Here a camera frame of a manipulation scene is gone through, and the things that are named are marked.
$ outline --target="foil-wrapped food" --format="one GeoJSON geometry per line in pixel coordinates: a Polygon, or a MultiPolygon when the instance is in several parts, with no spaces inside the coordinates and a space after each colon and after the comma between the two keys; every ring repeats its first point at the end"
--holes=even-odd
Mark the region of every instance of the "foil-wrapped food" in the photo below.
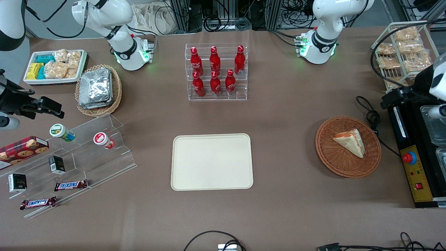
{"type": "Polygon", "coordinates": [[[106,68],[82,74],[79,85],[79,106],[93,109],[113,104],[112,73],[106,68]]]}

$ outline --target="cookie box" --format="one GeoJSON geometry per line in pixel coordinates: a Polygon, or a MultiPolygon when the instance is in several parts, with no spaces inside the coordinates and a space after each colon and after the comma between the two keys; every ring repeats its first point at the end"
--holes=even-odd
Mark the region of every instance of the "cookie box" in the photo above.
{"type": "Polygon", "coordinates": [[[48,151],[48,142],[36,136],[29,136],[0,148],[0,170],[48,151]]]}

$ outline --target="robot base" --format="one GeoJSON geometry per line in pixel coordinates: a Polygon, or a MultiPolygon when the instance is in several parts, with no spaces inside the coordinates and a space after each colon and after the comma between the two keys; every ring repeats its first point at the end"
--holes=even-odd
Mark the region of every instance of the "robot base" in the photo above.
{"type": "Polygon", "coordinates": [[[127,71],[136,71],[150,62],[151,54],[148,52],[149,45],[146,39],[139,37],[133,38],[136,41],[136,51],[130,55],[129,59],[120,59],[116,54],[116,59],[121,66],[127,71]]]}
{"type": "Polygon", "coordinates": [[[313,64],[323,64],[328,61],[328,59],[333,55],[335,51],[335,47],[333,46],[331,49],[327,47],[326,52],[321,52],[319,48],[317,48],[312,41],[312,36],[315,30],[310,30],[307,33],[302,33],[301,38],[306,38],[306,42],[302,42],[301,40],[295,40],[296,45],[302,45],[302,48],[296,48],[298,56],[304,57],[308,62],[313,64]]]}

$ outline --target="brown table surface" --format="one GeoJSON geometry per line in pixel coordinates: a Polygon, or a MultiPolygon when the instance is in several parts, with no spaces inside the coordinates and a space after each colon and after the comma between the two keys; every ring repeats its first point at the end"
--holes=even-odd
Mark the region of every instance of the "brown table surface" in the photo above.
{"type": "MultiPolygon", "coordinates": [[[[323,65],[297,58],[268,32],[198,33],[159,37],[152,64],[125,71],[105,39],[31,39],[31,51],[84,49],[88,66],[109,64],[120,75],[123,98],[114,115],[124,123],[124,143],[138,167],[33,219],[22,218],[7,185],[0,189],[2,250],[183,250],[196,234],[227,231],[251,251],[314,250],[343,245],[399,244],[400,232],[433,246],[446,241],[446,210],[415,209],[401,160],[383,148],[371,175],[347,179],[317,156],[314,136],[334,116],[365,121],[355,96],[381,114],[380,136],[396,149],[384,83],[369,65],[370,45],[384,27],[343,30],[340,46],[323,65]],[[186,43],[249,40],[249,97],[239,102],[189,102],[186,43]],[[170,187],[172,142],[178,135],[247,133],[252,143],[254,185],[246,190],[176,192],[170,187]]],[[[74,85],[33,87],[63,105],[63,124],[90,119],[76,109],[74,85]]],[[[1,145],[24,136],[49,138],[61,122],[38,114],[1,132],[1,145]]],[[[190,250],[216,250],[228,238],[210,234],[190,250]]]]}

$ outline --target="yellow control panel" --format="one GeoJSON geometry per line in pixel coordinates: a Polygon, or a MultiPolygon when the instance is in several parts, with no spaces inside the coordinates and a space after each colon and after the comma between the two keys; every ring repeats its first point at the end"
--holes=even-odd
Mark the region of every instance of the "yellow control panel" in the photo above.
{"type": "Polygon", "coordinates": [[[417,147],[415,145],[409,146],[401,150],[400,153],[413,200],[415,202],[432,201],[432,193],[430,192],[430,187],[420,162],[417,147]]]}

